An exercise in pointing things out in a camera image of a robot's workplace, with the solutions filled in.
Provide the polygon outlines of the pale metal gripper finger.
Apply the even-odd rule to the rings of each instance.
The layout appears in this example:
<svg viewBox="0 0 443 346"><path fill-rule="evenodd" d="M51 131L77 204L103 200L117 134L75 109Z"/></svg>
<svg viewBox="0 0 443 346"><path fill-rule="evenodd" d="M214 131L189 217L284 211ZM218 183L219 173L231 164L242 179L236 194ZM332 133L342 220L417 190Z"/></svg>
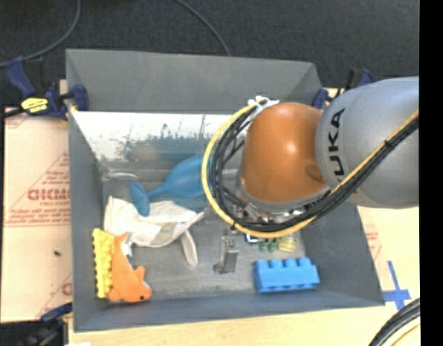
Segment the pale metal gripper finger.
<svg viewBox="0 0 443 346"><path fill-rule="evenodd" d="M235 271L239 252L234 239L228 237L224 239L223 273Z"/></svg>
<svg viewBox="0 0 443 346"><path fill-rule="evenodd" d="M226 240L226 230L224 229L221 233L219 240L219 257L218 261L214 264L213 270L218 274L222 274L224 272L224 255L225 255L225 240Z"/></svg>

